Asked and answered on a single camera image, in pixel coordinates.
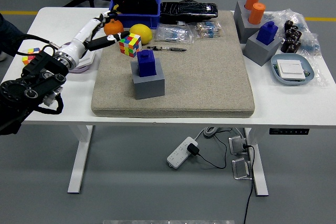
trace orange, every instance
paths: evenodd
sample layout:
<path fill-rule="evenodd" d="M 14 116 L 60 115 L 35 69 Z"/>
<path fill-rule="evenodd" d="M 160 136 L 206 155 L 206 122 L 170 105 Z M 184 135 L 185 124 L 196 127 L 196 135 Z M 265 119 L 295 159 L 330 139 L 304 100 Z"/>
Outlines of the orange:
<path fill-rule="evenodd" d="M 119 20 L 112 19 L 109 23 L 104 25 L 104 32 L 106 35 L 117 34 L 124 31 L 124 26 Z"/>

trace black cable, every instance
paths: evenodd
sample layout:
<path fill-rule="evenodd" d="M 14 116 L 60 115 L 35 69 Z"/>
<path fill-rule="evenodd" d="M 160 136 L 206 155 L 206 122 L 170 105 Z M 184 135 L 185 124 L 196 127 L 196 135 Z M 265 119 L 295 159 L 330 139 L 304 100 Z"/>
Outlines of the black cable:
<path fill-rule="evenodd" d="M 248 204 L 250 202 L 250 199 L 251 199 L 251 195 L 252 195 L 252 192 L 253 192 L 253 178 L 254 178 L 254 172 L 253 172 L 253 165 L 254 165 L 254 159 L 255 159 L 255 150 L 254 150 L 254 147 L 252 145 L 244 145 L 245 148 L 252 148 L 253 149 L 253 161 L 252 161 L 252 167 L 251 167 L 251 170 L 252 170 L 252 184 L 251 184 L 251 191 L 250 191 L 250 194 L 248 196 L 248 199 L 247 199 L 247 204 L 246 204 L 246 209 L 245 209 L 245 216 L 244 216 L 244 224 L 245 224 L 245 221 L 246 221 L 246 216 L 247 216 L 247 209 L 248 209 Z"/>
<path fill-rule="evenodd" d="M 53 45 L 48 44 L 48 45 L 45 45 L 45 46 L 42 48 L 41 51 L 44 51 L 44 49 L 47 48 L 47 47 L 52 48 L 52 50 L 53 50 L 52 56 L 54 56 L 57 48 L 54 47 Z"/>
<path fill-rule="evenodd" d="M 225 162 L 225 166 L 224 167 L 219 167 L 217 165 L 214 165 L 213 163 L 211 163 L 210 161 L 206 160 L 201 154 L 198 154 L 198 156 L 200 156 L 204 161 L 208 162 L 209 164 L 215 166 L 218 169 L 224 169 L 226 167 L 226 162 Z"/>
<path fill-rule="evenodd" d="M 218 169 L 224 169 L 226 167 L 226 160 L 225 160 L 225 166 L 224 167 L 219 167 L 217 165 L 214 165 L 213 163 L 211 163 L 210 161 L 206 160 L 199 152 L 200 152 L 200 149 L 197 148 L 197 146 L 195 146 L 194 144 L 189 144 L 188 147 L 187 147 L 187 150 L 193 154 L 194 156 L 200 156 L 204 161 L 208 162 L 209 164 L 215 166 L 216 168 Z"/>
<path fill-rule="evenodd" d="M 217 138 L 218 141 L 220 141 L 222 144 L 225 145 L 225 154 L 224 154 L 224 161 L 225 161 L 225 166 L 224 166 L 224 168 L 225 168 L 225 167 L 226 167 L 226 153 L 227 153 L 227 146 L 226 146 L 225 143 L 223 143 L 221 140 L 219 140 L 219 138 L 216 136 L 216 134 L 214 134 L 214 137 Z"/>
<path fill-rule="evenodd" d="M 47 40 L 47 39 L 43 39 L 43 38 L 38 37 L 38 36 L 36 36 L 36 35 L 32 35 L 32 34 L 24 34 L 24 35 L 21 35 L 21 36 L 17 37 L 15 40 L 13 40 L 13 44 L 15 44 L 15 43 L 17 43 L 17 42 L 19 42 L 19 41 L 20 41 L 20 43 L 22 43 L 22 41 L 24 41 L 24 40 L 26 40 L 26 39 L 39 40 L 39 41 L 42 41 L 42 42 L 44 42 L 44 43 L 46 43 L 46 44 L 49 44 L 49 43 L 50 43 L 49 40 Z M 17 55 L 21 55 L 21 56 L 36 56 L 36 55 L 38 55 L 38 53 L 37 53 L 37 54 L 26 54 L 26 53 L 24 53 L 24 52 L 19 52 L 19 51 L 16 52 L 16 54 L 17 54 Z"/>

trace gray block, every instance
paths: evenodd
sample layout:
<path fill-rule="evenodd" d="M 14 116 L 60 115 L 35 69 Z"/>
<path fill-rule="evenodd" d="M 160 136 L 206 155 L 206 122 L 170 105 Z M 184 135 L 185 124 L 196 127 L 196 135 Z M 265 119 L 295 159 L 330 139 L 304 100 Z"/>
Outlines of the gray block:
<path fill-rule="evenodd" d="M 243 55 L 254 61 L 256 64 L 263 66 L 276 53 L 281 44 L 281 39 L 274 37 L 274 40 L 270 44 L 265 45 L 257 40 L 257 35 L 258 32 L 247 39 Z"/>
<path fill-rule="evenodd" d="M 237 33 L 239 42 L 245 44 L 247 39 L 251 37 L 254 33 L 260 30 L 261 26 L 266 23 L 264 17 L 262 17 L 258 25 L 253 25 L 248 21 L 250 13 L 242 13 L 239 15 L 237 20 Z"/>
<path fill-rule="evenodd" d="M 145 99 L 160 97 L 165 94 L 165 80 L 159 58 L 155 59 L 156 75 L 139 76 L 138 62 L 131 61 L 133 83 L 135 89 L 135 99 Z"/>
<path fill-rule="evenodd" d="M 236 4 L 235 12 L 233 14 L 233 19 L 237 26 L 239 16 L 243 14 L 250 15 L 251 11 L 245 8 L 245 1 L 238 1 Z"/>

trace plastic wrap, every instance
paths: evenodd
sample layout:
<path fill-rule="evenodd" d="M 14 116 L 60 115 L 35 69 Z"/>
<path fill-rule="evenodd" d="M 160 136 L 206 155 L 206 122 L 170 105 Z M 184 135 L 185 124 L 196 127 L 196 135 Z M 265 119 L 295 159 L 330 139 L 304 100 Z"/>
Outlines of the plastic wrap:
<path fill-rule="evenodd" d="M 195 26 L 198 38 L 215 38 L 222 35 L 222 27 L 217 21 L 198 22 Z"/>
<path fill-rule="evenodd" d="M 168 41 L 184 44 L 194 42 L 194 32 L 190 25 L 167 25 L 159 23 L 155 33 L 156 41 Z"/>
<path fill-rule="evenodd" d="M 285 22 L 291 20 L 294 25 L 298 26 L 298 30 L 302 32 L 302 35 L 299 39 L 301 46 L 297 54 L 302 55 L 308 60 L 315 73 L 314 79 L 305 85 L 316 87 L 327 86 L 328 80 L 323 76 L 318 64 L 318 59 L 322 58 L 322 54 L 320 44 L 317 40 L 317 34 L 311 33 L 304 16 L 293 12 L 291 9 L 287 9 L 278 12 L 266 12 L 264 13 L 264 18 L 267 22 L 273 21 L 275 25 L 279 27 L 276 36 L 281 38 L 282 42 L 285 40 Z"/>

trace power strip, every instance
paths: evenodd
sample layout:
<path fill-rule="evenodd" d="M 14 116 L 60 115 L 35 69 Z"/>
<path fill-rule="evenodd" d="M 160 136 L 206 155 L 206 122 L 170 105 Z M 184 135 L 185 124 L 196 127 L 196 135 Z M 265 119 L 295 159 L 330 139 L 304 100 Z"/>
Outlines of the power strip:
<path fill-rule="evenodd" d="M 172 154 L 167 158 L 167 162 L 170 167 L 177 169 L 186 159 L 189 157 L 190 152 L 187 150 L 188 145 L 193 143 L 195 146 L 198 143 L 193 140 L 191 137 L 187 137 L 177 148 L 173 151 Z"/>

